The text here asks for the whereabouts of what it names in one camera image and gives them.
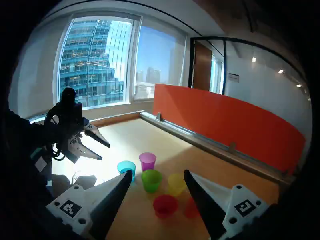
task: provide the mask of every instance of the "glass wall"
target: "glass wall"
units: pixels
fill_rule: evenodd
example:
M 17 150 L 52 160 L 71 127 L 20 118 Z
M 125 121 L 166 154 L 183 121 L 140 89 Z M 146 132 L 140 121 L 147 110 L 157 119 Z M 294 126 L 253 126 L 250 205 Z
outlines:
M 76 91 L 83 106 L 126 100 L 126 74 L 133 20 L 106 17 L 74 19 L 63 47 L 60 95 Z

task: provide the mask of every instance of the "red cup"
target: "red cup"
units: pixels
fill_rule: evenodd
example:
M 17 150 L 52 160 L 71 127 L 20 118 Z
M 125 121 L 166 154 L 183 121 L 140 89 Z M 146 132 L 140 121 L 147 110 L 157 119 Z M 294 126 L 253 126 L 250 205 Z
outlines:
M 167 218 L 178 209 L 178 201 L 171 195 L 161 195 L 153 201 L 156 216 Z
M 197 209 L 196 203 L 193 198 L 189 198 L 186 208 L 184 209 L 184 215 L 187 218 L 195 218 L 199 215 L 199 211 Z

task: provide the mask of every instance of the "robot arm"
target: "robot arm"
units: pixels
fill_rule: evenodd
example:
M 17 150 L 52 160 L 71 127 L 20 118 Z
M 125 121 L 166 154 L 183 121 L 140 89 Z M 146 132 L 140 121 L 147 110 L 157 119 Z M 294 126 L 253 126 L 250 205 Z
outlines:
M 73 163 L 76 163 L 81 156 L 102 160 L 101 156 L 81 143 L 80 133 L 84 130 L 85 135 L 92 137 L 108 148 L 110 144 L 100 134 L 98 128 L 82 116 L 82 104 L 76 104 L 75 97 L 75 91 L 72 88 L 66 88 L 62 93 L 61 102 L 57 103 L 48 112 L 44 121 L 44 128 L 52 128 L 51 132 L 54 132 L 54 128 L 57 128 L 60 134 L 55 138 L 48 139 L 45 144 L 46 150 L 56 160 L 62 160 L 65 156 Z M 54 116 L 57 116 L 58 122 L 53 120 Z M 56 143 L 58 149 L 56 152 L 52 149 L 54 143 Z

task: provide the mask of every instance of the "orange divider panel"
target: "orange divider panel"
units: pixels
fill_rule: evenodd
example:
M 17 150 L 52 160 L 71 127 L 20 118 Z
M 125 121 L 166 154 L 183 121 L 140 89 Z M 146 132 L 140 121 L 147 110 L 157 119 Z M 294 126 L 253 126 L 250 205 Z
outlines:
M 185 87 L 156 84 L 153 114 L 206 136 L 283 172 L 292 173 L 304 136 L 275 114 L 241 100 Z

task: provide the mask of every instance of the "window frame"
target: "window frame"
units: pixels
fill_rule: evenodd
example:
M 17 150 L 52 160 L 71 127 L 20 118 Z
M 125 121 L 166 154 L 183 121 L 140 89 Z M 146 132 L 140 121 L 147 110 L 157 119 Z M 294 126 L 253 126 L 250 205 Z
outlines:
M 156 26 L 161 26 L 162 28 L 169 28 L 170 31 L 174 31 L 175 34 L 179 33 L 182 35 L 185 35 L 185 40 L 184 40 L 184 53 L 183 53 L 183 59 L 182 59 L 182 68 L 181 68 L 181 74 L 180 74 L 180 79 L 179 79 L 179 85 L 178 86 L 183 86 L 183 79 L 184 79 L 184 71 L 185 68 L 188 67 L 186 64 L 186 53 L 187 51 L 189 51 L 188 49 L 188 40 L 190 39 L 190 36 L 187 32 L 185 32 L 182 29 L 179 29 L 177 26 L 172 25 L 169 22 L 165 22 L 162 19 L 159 18 L 155 18 L 153 16 L 141 16 L 141 21 L 140 21 L 140 27 L 139 27 L 139 35 L 138 35 L 138 41 L 136 42 L 137 44 L 137 49 L 136 49 L 136 61 L 138 59 L 138 46 L 139 46 L 139 39 L 140 39 L 140 31 L 141 31 L 141 26 L 143 26 L 143 20 L 146 19 L 149 23 L 152 22 L 153 24 L 155 24 Z M 133 76 L 133 81 L 132 81 L 132 102 L 153 102 L 154 101 L 154 97 L 153 98 L 141 98 L 141 99 L 135 99 L 134 95 L 136 94 L 135 92 L 135 86 L 134 83 L 136 81 L 136 64 L 135 64 L 135 69 L 134 69 L 134 76 Z
M 123 91 L 123 102 L 116 102 L 116 103 L 108 103 L 108 104 L 101 104 L 101 105 L 95 105 L 95 106 L 86 106 L 83 107 L 82 110 L 89 110 L 94 108 L 103 108 L 108 106 L 117 106 L 117 105 L 124 105 L 124 104 L 130 104 L 133 102 L 133 95 L 131 87 L 134 83 L 134 73 L 136 71 L 136 57 L 137 57 L 137 48 L 138 48 L 138 39 L 139 39 L 139 33 L 140 33 L 140 27 L 142 22 L 142 16 L 133 15 L 133 14 L 127 14 L 127 13 L 121 13 L 121 12 L 110 12 L 110 11 L 92 11 L 92 12 L 83 12 L 83 13 L 75 13 L 70 15 L 66 27 L 61 35 L 56 57 L 54 61 L 54 74 L 53 74 L 53 101 L 54 105 L 57 104 L 60 101 L 60 66 L 62 62 L 62 56 L 63 56 L 63 48 L 66 44 L 68 33 L 70 32 L 70 29 L 77 18 L 84 18 L 86 20 L 89 19 L 99 19 L 99 20 L 110 20 L 110 19 L 116 19 L 118 21 L 123 22 L 131 22 L 132 23 L 132 29 L 131 29 L 131 35 L 129 39 L 129 48 L 128 48 L 128 59 L 126 64 L 126 77 L 124 79 L 124 91 Z

